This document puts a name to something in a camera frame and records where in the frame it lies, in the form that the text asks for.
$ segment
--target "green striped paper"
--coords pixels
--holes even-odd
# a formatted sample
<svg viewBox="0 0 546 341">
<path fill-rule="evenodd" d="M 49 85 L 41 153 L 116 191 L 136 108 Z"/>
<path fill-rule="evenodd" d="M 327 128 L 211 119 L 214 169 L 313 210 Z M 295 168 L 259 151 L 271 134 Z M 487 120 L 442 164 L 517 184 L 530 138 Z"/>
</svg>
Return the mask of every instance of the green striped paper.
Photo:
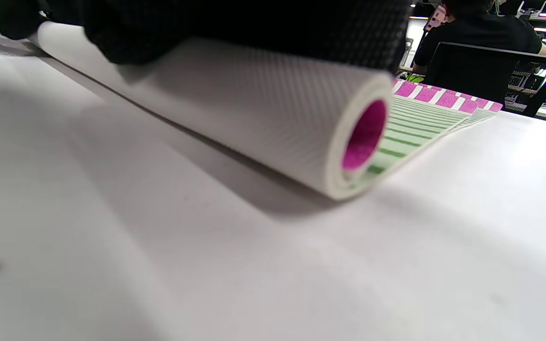
<svg viewBox="0 0 546 341">
<path fill-rule="evenodd" d="M 463 129 L 468 126 L 475 125 L 476 123 L 480 123 L 494 116 L 496 116 L 496 113 L 490 110 L 484 110 L 484 109 L 475 110 L 475 112 L 471 116 L 469 116 L 465 121 L 455 126 L 452 130 L 450 130 L 446 134 L 452 134 L 453 132 L 459 129 Z"/>
<path fill-rule="evenodd" d="M 457 110 L 393 95 L 383 138 L 364 179 L 398 166 L 469 117 Z"/>
</svg>

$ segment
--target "white roll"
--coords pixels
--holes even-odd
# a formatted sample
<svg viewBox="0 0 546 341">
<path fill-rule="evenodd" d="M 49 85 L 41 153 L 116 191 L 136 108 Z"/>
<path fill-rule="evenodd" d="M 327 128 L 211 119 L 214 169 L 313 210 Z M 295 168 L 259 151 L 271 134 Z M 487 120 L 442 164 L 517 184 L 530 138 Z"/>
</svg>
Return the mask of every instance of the white roll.
<svg viewBox="0 0 546 341">
<path fill-rule="evenodd" d="M 150 111 L 333 199 L 363 192 L 391 105 L 384 72 L 206 39 L 155 63 L 109 63 L 82 28 L 44 23 L 33 43 Z"/>
</svg>

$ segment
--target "person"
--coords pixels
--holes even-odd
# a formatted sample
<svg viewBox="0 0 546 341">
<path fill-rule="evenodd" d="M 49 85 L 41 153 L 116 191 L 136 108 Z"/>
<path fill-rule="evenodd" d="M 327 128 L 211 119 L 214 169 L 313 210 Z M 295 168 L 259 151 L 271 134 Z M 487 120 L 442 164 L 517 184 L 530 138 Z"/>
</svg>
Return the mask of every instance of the person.
<svg viewBox="0 0 546 341">
<path fill-rule="evenodd" d="M 425 75 L 441 42 L 546 55 L 534 28 L 514 16 L 490 14 L 494 0 L 442 0 L 448 22 L 431 30 L 414 56 L 414 73 Z"/>
</svg>

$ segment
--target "gloved hand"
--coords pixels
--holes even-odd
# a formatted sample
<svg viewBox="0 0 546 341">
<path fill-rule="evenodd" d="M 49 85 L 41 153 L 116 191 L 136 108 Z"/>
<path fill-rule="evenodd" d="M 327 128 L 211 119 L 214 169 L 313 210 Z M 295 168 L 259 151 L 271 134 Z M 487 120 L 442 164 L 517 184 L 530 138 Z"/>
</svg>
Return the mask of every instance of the gloved hand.
<svg viewBox="0 0 546 341">
<path fill-rule="evenodd" d="M 37 0 L 0 0 L 0 33 L 9 39 L 25 39 L 45 20 Z"/>
</svg>

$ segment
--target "black chair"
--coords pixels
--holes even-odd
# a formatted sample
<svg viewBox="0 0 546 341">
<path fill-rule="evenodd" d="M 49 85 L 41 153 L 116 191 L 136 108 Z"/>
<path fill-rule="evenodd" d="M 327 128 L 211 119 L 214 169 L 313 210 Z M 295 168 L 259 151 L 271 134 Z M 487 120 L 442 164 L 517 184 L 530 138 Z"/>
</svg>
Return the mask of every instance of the black chair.
<svg viewBox="0 0 546 341">
<path fill-rule="evenodd" d="M 503 104 L 534 117 L 546 100 L 546 56 L 440 43 L 423 82 Z"/>
</svg>

